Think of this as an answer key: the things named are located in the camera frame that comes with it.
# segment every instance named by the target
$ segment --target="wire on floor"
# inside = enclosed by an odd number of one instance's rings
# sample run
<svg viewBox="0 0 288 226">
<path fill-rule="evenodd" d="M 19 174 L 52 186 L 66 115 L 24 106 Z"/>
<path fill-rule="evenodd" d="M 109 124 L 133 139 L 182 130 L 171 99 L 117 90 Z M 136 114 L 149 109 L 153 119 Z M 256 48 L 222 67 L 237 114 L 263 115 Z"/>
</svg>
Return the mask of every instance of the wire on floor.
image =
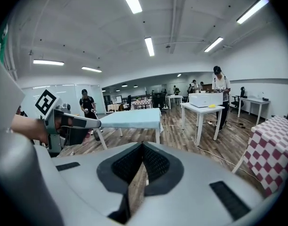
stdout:
<svg viewBox="0 0 288 226">
<path fill-rule="evenodd" d="M 203 149 L 201 149 L 199 146 L 197 146 L 197 145 L 196 145 L 196 135 L 197 135 L 197 128 L 195 129 L 195 140 L 194 140 L 194 145 L 196 146 L 196 148 L 198 148 L 200 151 L 203 151 L 203 152 L 205 152 L 205 153 L 209 153 L 209 154 L 211 154 L 212 156 L 215 156 L 215 157 L 217 157 L 217 158 L 219 158 L 219 159 L 221 159 L 221 160 L 224 160 L 224 161 L 226 161 L 227 163 L 232 164 L 234 167 L 236 166 L 234 163 L 232 163 L 232 162 L 230 162 L 230 161 L 228 161 L 228 160 L 226 160 L 226 159 L 224 159 L 224 158 L 222 158 L 222 157 L 220 157 L 220 156 L 217 156 L 217 155 L 215 155 L 215 154 L 213 154 L 213 153 L 211 153 L 211 152 L 209 152 L 209 151 L 207 151 L 207 150 L 203 150 Z M 242 171 L 244 171 L 246 174 L 250 175 L 251 177 L 255 178 L 258 182 L 260 182 L 260 181 L 258 180 L 258 178 L 256 178 L 254 175 L 249 174 L 247 171 L 245 171 L 245 170 L 243 170 L 243 169 L 241 169 L 241 168 L 239 168 L 239 169 L 242 170 Z"/>
</svg>

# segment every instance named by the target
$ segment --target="wooden floor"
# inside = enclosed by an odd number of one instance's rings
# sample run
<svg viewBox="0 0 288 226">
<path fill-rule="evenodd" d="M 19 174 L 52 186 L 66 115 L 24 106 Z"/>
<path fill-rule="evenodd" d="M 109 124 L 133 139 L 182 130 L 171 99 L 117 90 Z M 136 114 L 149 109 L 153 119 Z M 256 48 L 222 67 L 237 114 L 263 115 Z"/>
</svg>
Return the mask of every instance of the wooden floor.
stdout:
<svg viewBox="0 0 288 226">
<path fill-rule="evenodd" d="M 175 147 L 191 153 L 198 153 L 213 159 L 223 167 L 232 171 L 233 165 L 221 160 L 209 153 L 199 150 L 194 145 L 195 129 L 196 129 L 196 113 L 185 109 L 186 121 L 185 124 L 192 124 L 185 126 L 185 130 L 181 129 L 181 107 L 172 105 L 171 110 L 166 110 L 166 114 L 161 117 L 161 123 L 164 127 L 164 131 L 161 133 L 160 143 L 163 145 Z M 228 121 L 229 124 L 223 127 L 223 130 L 219 132 L 216 141 L 213 140 L 215 127 L 213 125 L 206 124 L 203 126 L 202 135 L 200 140 L 200 148 L 209 151 L 219 157 L 226 159 L 229 162 L 237 164 L 241 158 L 244 150 L 246 149 L 249 139 L 249 133 L 252 126 L 255 126 L 256 117 L 242 113 L 240 118 L 237 118 L 238 111 L 229 111 Z M 216 114 L 208 114 L 204 117 L 206 121 L 215 121 Z M 239 126 L 238 122 L 245 125 L 246 129 Z M 103 137 L 108 148 L 124 145 L 129 142 L 139 141 L 155 141 L 155 130 L 153 129 L 122 129 L 123 137 L 119 136 L 119 131 L 113 128 L 104 128 Z M 94 139 L 94 136 L 87 139 L 83 145 L 67 146 L 64 148 L 60 156 L 70 155 L 72 151 L 75 154 L 96 153 L 102 151 L 103 147 L 99 141 Z M 242 163 L 241 167 L 248 173 L 253 175 L 253 172 L 248 166 Z M 249 176 L 245 172 L 238 170 L 236 173 L 238 176 L 246 180 L 253 187 L 255 187 L 262 195 L 265 195 L 264 189 L 261 184 Z M 129 186 L 129 201 L 132 214 L 137 210 L 143 201 L 143 189 L 148 179 L 145 167 L 141 166 L 134 180 Z"/>
</svg>

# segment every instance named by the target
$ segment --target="red and white checkered tablecloth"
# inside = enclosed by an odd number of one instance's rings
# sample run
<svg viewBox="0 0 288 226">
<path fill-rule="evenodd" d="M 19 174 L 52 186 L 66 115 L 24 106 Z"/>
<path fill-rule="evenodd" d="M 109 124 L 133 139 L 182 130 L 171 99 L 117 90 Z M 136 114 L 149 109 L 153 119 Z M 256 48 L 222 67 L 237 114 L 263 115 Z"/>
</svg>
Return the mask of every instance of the red and white checkered tablecloth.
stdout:
<svg viewBox="0 0 288 226">
<path fill-rule="evenodd" d="M 151 105 L 151 99 L 147 99 L 147 100 L 137 100 L 137 101 L 132 101 L 132 107 L 134 106 L 139 106 L 139 105 Z"/>
<path fill-rule="evenodd" d="M 288 120 L 275 116 L 252 127 L 243 161 L 266 194 L 274 193 L 288 178 Z"/>
</svg>

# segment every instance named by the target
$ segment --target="white device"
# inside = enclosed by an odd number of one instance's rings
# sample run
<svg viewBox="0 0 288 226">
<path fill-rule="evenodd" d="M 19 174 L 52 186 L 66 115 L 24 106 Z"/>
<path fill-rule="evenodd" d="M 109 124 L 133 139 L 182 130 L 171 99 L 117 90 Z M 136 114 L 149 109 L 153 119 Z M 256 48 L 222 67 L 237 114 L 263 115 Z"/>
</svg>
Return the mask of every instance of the white device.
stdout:
<svg viewBox="0 0 288 226">
<path fill-rule="evenodd" d="M 196 107 L 208 107 L 209 105 L 222 105 L 223 93 L 193 93 L 189 94 L 189 103 Z"/>
</svg>

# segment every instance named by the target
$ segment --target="black t-shirt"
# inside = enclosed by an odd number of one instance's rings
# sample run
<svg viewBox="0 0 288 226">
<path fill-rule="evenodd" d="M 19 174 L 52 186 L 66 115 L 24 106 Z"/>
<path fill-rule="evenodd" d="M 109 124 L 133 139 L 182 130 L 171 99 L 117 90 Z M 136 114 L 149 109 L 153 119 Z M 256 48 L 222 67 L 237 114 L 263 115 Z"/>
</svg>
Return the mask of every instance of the black t-shirt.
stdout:
<svg viewBox="0 0 288 226">
<path fill-rule="evenodd" d="M 89 111 L 91 111 L 91 109 L 93 109 L 92 103 L 94 103 L 94 100 L 92 97 L 88 96 L 87 99 L 80 99 L 80 105 L 83 105 L 84 109 L 88 109 Z"/>
</svg>

